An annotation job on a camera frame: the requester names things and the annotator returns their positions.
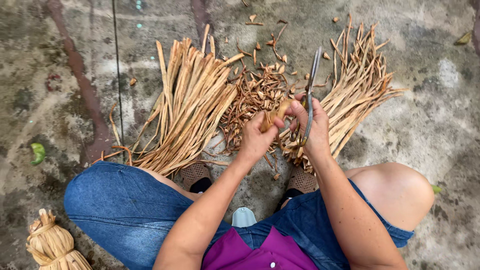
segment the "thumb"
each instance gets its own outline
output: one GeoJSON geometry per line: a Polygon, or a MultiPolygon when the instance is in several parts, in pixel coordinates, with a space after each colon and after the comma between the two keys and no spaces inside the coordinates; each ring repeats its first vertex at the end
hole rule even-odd
{"type": "Polygon", "coordinates": [[[304,131],[305,126],[308,123],[308,114],[305,108],[298,101],[292,102],[292,114],[298,119],[300,123],[300,129],[304,131]]]}

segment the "brown mesh shoe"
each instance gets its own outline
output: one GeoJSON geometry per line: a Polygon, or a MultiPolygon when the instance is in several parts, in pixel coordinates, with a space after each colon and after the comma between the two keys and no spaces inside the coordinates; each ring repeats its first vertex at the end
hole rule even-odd
{"type": "Polygon", "coordinates": [[[305,172],[301,166],[293,168],[290,174],[287,190],[295,188],[303,194],[315,191],[317,179],[312,174],[305,172]]]}
{"type": "MultiPolygon", "coordinates": [[[[201,159],[201,155],[198,155],[194,160],[199,159],[201,159]]],[[[212,179],[204,162],[194,163],[186,168],[181,169],[180,176],[183,179],[183,186],[187,191],[190,191],[190,187],[204,177],[212,179]]]]}

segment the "green leaf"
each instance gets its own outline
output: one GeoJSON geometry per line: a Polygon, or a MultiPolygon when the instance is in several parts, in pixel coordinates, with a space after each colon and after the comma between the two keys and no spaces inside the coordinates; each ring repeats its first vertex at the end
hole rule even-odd
{"type": "Polygon", "coordinates": [[[30,146],[32,147],[33,154],[35,155],[35,160],[30,163],[37,165],[45,158],[45,148],[40,143],[32,143],[30,146]]]}
{"type": "Polygon", "coordinates": [[[433,189],[433,193],[434,194],[438,194],[440,191],[442,191],[442,188],[437,186],[437,185],[434,185],[434,184],[430,184],[432,186],[432,189],[433,189]]]}

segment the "blue jeans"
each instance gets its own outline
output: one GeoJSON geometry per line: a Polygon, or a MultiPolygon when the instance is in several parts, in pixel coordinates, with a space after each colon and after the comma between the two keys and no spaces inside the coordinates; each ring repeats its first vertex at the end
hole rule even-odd
{"type": "MultiPolygon", "coordinates": [[[[377,214],[396,246],[405,246],[413,232],[387,222],[350,183],[377,214]]],[[[169,230],[193,201],[136,167],[98,161],[68,184],[64,203],[70,219],[97,244],[129,269],[140,270],[152,268],[169,230]]],[[[319,190],[294,197],[271,217],[235,230],[255,249],[271,226],[292,236],[318,268],[349,269],[319,190]]],[[[222,221],[209,248],[231,227],[222,221]]]]}

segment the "scissors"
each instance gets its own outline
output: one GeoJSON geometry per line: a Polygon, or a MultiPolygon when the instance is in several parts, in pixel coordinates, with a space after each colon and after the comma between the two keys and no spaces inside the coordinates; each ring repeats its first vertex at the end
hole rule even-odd
{"type": "Polygon", "coordinates": [[[291,142],[297,141],[297,145],[302,147],[305,145],[308,139],[308,135],[310,134],[310,128],[312,127],[313,121],[313,106],[312,106],[312,88],[313,82],[315,81],[317,71],[318,71],[318,63],[320,62],[320,55],[322,54],[322,46],[318,47],[317,51],[315,52],[315,58],[313,59],[313,66],[312,72],[310,73],[310,79],[308,81],[307,86],[305,87],[305,91],[307,94],[301,98],[300,103],[308,112],[308,122],[307,126],[305,127],[305,134],[302,137],[300,133],[300,123],[297,119],[297,128],[294,132],[290,131],[289,139],[291,142]]]}

